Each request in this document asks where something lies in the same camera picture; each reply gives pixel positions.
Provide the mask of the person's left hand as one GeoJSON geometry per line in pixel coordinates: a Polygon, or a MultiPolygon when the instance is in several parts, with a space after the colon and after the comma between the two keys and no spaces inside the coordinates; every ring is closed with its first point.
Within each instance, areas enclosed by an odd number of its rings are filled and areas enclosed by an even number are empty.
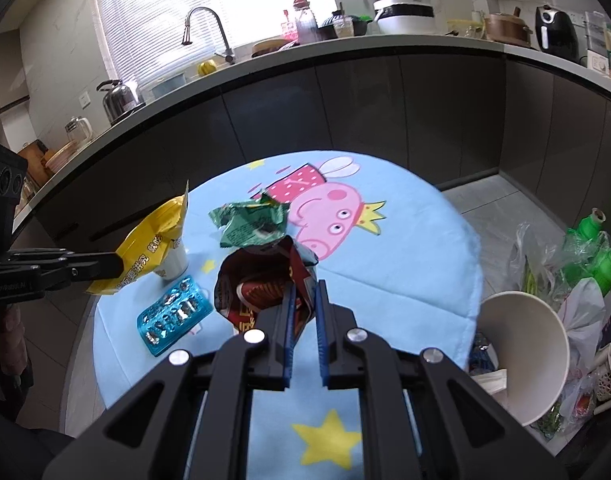
{"type": "Polygon", "coordinates": [[[17,306],[11,306],[4,318],[4,364],[8,374],[20,376],[28,365],[25,325],[17,306]]]}

